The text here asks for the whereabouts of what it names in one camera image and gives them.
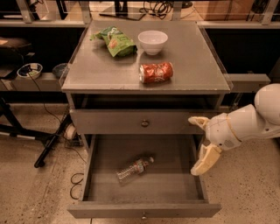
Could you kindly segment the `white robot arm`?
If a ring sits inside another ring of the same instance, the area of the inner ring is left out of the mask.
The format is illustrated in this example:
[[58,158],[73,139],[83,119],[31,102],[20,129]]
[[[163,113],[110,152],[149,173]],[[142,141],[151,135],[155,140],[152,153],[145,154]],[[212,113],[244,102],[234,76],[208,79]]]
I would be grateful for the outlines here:
[[262,87],[255,94],[254,105],[211,119],[191,116],[188,122],[200,127],[210,142],[208,146],[200,146],[199,159],[191,169],[192,175],[199,176],[214,166],[223,151],[234,149],[249,139],[280,137],[280,84]]

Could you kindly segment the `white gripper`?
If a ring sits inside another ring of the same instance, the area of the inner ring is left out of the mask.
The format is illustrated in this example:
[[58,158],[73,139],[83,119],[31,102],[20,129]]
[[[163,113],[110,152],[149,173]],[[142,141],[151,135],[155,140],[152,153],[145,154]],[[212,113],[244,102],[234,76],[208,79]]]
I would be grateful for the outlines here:
[[221,150],[228,151],[241,145],[230,126],[228,114],[222,113],[211,119],[204,116],[191,116],[188,122],[206,132],[206,139],[211,143],[202,144],[199,159],[191,169],[193,176],[199,176],[210,170],[221,156]]

